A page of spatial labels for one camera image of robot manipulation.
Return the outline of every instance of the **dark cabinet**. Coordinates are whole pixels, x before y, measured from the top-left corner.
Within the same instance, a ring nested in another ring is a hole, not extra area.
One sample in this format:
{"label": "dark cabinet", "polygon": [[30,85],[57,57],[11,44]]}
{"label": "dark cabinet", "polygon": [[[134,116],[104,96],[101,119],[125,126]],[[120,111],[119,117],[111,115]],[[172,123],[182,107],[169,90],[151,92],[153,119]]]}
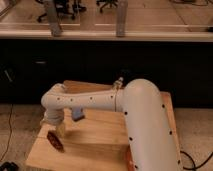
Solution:
{"label": "dark cabinet", "polygon": [[212,43],[0,40],[0,102],[40,103],[64,80],[135,78],[169,91],[175,106],[213,106]]}

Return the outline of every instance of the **wooden table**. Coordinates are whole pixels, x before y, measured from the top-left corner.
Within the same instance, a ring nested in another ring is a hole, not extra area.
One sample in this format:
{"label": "wooden table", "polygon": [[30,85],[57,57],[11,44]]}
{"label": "wooden table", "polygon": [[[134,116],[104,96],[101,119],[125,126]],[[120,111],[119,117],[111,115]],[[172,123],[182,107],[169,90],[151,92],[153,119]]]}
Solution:
{"label": "wooden table", "polygon": [[[69,93],[108,90],[110,85],[65,81]],[[162,92],[173,136],[179,153],[171,96]],[[54,126],[44,124],[26,160],[31,167],[52,171],[127,171],[126,149],[129,146],[125,120],[121,112],[84,109],[85,119],[74,122],[64,109],[66,136],[60,138],[65,152],[56,151],[46,138]]]}

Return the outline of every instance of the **brown object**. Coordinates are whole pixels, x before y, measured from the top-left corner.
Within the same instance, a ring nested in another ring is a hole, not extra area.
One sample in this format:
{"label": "brown object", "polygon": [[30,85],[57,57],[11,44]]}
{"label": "brown object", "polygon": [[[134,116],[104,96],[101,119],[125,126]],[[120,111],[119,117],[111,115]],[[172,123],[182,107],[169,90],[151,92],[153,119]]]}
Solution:
{"label": "brown object", "polygon": [[47,139],[49,140],[49,142],[52,144],[52,146],[56,150],[58,150],[60,152],[64,152],[64,147],[63,147],[62,143],[60,142],[60,140],[58,139],[58,137],[55,135],[54,132],[48,131]]}
{"label": "brown object", "polygon": [[[76,81],[65,81],[65,85],[68,87],[68,93],[112,88],[111,85]],[[162,97],[179,153],[171,96],[167,92],[162,92]],[[66,151],[58,153],[49,145],[46,135],[55,127],[44,124],[27,158],[28,166],[53,171],[70,171],[70,168],[75,171],[128,171],[126,157],[129,142],[122,112],[84,109],[85,119],[74,122],[70,117],[70,111],[64,111],[67,131],[65,137],[60,140]]]}

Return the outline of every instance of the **cable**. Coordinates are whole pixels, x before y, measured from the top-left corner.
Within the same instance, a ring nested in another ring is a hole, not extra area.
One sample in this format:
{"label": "cable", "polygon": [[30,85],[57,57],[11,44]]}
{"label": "cable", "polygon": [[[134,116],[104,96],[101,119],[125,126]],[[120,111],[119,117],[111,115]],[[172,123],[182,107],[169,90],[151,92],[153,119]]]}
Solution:
{"label": "cable", "polygon": [[0,162],[2,162],[2,160],[3,160],[4,157],[5,157],[5,155],[7,154],[8,149],[9,149],[9,145],[10,145],[10,140],[11,140],[11,136],[12,136],[12,132],[13,132],[13,130],[12,130],[12,125],[11,125],[12,113],[13,113],[13,104],[11,105],[10,116],[9,116],[9,120],[8,120],[8,124],[9,124],[9,128],[10,128],[10,133],[9,133],[9,138],[8,138],[8,141],[7,141],[7,147],[6,147],[5,152],[3,153],[3,155],[2,155],[1,158],[0,158]]}
{"label": "cable", "polygon": [[196,167],[194,159],[188,153],[186,153],[185,151],[180,151],[180,153],[185,154],[191,160],[193,168]]}
{"label": "cable", "polygon": [[193,158],[188,153],[186,153],[185,151],[181,151],[181,153],[185,154],[193,163],[193,168],[183,167],[183,169],[193,170],[193,171],[196,171],[197,169],[203,167],[213,156],[213,152],[212,152],[203,163],[201,163],[199,166],[196,166]]}
{"label": "cable", "polygon": [[209,2],[213,3],[213,1],[211,1],[211,0],[205,0],[205,4],[195,4],[195,3],[192,3],[192,2],[185,2],[184,0],[180,0],[180,1],[169,0],[169,1],[172,2],[172,3],[175,3],[175,4],[189,4],[189,5],[194,5],[194,6],[208,6]]}

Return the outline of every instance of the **white robotic arm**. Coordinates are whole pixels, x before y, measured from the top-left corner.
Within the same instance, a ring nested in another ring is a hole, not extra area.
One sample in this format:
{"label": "white robotic arm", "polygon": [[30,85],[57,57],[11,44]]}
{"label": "white robotic arm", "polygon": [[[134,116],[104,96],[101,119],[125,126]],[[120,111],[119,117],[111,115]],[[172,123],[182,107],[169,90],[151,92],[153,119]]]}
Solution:
{"label": "white robotic arm", "polygon": [[133,80],[124,89],[67,94],[56,84],[42,97],[44,121],[58,125],[63,108],[96,108],[124,112],[135,170],[182,171],[175,141],[158,88],[148,80]]}

